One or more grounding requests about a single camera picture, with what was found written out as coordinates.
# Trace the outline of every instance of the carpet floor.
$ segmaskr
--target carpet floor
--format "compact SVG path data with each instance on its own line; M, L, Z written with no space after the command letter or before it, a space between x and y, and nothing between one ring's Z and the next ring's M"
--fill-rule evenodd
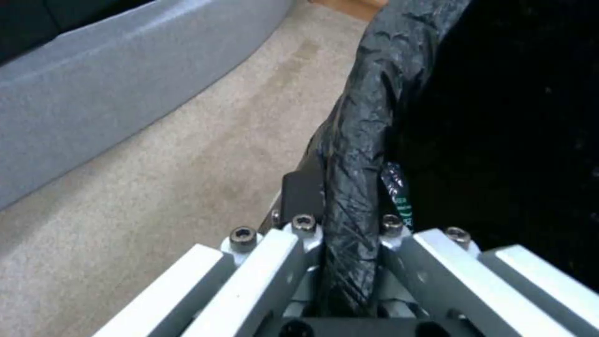
M365 26L300 0L218 82L0 212L0 336L90 336L194 243L257 227Z

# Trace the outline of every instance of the screw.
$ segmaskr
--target screw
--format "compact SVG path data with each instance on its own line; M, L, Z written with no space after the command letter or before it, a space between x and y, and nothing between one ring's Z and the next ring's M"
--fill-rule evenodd
M270 223L273 227L277 227L279 225L279 222L281 221L281 213L279 212L278 209L273 209L270 212Z
M299 214L291 220L291 231L300 238L307 238L316 232L316 220L312 215Z
M448 227L445 229L445 235L466 250L468 250L470 241L472 241L470 233L459 227Z
M396 215L383 215L383 234L387 236L399 236L404 228L404 222Z
M229 235L231 248L236 252L250 252L256 246L256 230L250 227L237 227Z

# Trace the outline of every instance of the black garbage bag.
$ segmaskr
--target black garbage bag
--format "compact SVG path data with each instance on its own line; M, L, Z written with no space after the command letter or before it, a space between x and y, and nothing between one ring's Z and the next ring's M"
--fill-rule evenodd
M391 1L359 44L345 90L308 146L325 171L320 315L370 316L379 234L379 171L394 111L431 68L437 42L466 6Z
M379 173L415 230L523 244L597 289L599 8L592 0L391 0L308 145L325 174L320 315L376 312Z

